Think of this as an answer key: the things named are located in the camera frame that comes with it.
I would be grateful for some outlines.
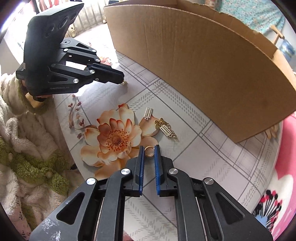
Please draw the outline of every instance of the gold ring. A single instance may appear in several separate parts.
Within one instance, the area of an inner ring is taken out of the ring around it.
[[[147,147],[145,147],[145,149],[144,149],[145,156],[147,156],[147,157],[153,157],[153,156],[154,156],[154,153],[153,153],[151,156],[147,155],[146,150],[147,150],[148,148],[152,148],[152,149],[154,149],[153,146],[147,146]]]

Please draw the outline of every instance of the orange flower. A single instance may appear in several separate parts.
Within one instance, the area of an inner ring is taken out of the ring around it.
[[[157,140],[151,136],[158,130],[154,126],[154,118],[142,119],[135,125],[134,112],[127,104],[119,105],[118,110],[104,111],[97,119],[99,126],[88,126],[85,131],[87,145],[80,154],[82,160],[99,167],[95,177],[108,178],[113,172],[124,168],[127,160],[138,156],[139,146],[155,146]]]
[[[112,66],[111,59],[109,59],[108,57],[100,57],[100,60],[101,60],[101,64]]]

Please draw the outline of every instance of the butterfly charm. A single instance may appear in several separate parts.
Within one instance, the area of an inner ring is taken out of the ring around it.
[[[167,125],[167,126],[169,125],[169,123],[164,121],[162,118],[160,118],[159,120],[155,120],[154,123],[155,123],[155,129],[158,129],[163,125]]]

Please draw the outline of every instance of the camera lens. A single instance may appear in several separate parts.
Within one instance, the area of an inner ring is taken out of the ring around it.
[[[62,21],[60,21],[60,23],[59,23],[59,25],[58,25],[58,29],[61,29],[62,27],[64,27],[65,26],[65,24],[66,24],[66,22],[67,22],[67,20],[68,20],[68,16],[66,16],[66,17],[64,17],[63,19],[62,19]]]
[[[45,37],[47,38],[53,32],[53,30],[54,30],[54,24],[49,26],[49,28],[46,30]]]
[[[70,20],[71,21],[74,20],[76,18],[76,16],[77,16],[77,13],[72,14],[71,17],[70,17]]]

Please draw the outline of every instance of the teal patterned fabric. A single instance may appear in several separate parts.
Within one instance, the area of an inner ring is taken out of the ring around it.
[[[285,17],[271,0],[218,0],[216,10],[236,17],[262,34],[275,25],[282,30]]]

